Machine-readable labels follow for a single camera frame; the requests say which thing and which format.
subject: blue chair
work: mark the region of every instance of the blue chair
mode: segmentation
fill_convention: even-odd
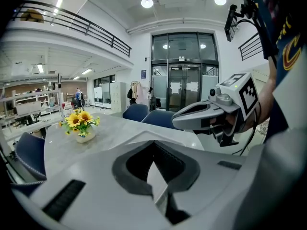
[[[19,192],[23,193],[27,197],[31,195],[43,182],[45,181],[38,181],[38,182],[31,182],[31,183],[24,183],[24,184],[11,184],[12,189],[16,189]]]
[[[44,163],[45,140],[23,133],[20,137],[15,154],[23,166],[38,180],[45,181],[46,171]]]
[[[165,128],[177,129],[173,126],[172,117],[175,113],[170,111],[151,111],[142,121],[142,123],[156,125]]]
[[[143,104],[132,104],[123,112],[123,118],[141,122],[148,115],[148,107]]]

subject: glass door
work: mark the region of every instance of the glass door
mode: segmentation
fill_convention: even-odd
[[[167,110],[177,112],[199,100],[200,74],[200,65],[169,65]]]

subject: black slot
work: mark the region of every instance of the black slot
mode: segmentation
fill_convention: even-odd
[[[43,209],[43,211],[56,221],[59,221],[72,202],[81,192],[85,183],[82,181],[70,181]]]
[[[241,164],[232,163],[232,162],[228,162],[228,161],[219,161],[217,164],[224,166],[226,168],[229,168],[229,169],[236,170],[236,171],[238,171],[242,166]]]

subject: cabinet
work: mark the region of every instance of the cabinet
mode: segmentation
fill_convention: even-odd
[[[126,109],[126,83],[113,82],[111,87],[111,106],[114,113],[122,113]]]

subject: robotic arm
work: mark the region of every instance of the robotic arm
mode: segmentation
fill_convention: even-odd
[[[232,140],[234,134],[253,113],[257,125],[258,103],[251,73],[236,73],[211,89],[207,101],[193,103],[175,113],[172,122],[174,127],[193,130],[196,134],[213,134],[221,147],[236,145],[238,142]],[[234,125],[226,121],[227,114],[236,117]],[[211,125],[213,118],[217,121]]]

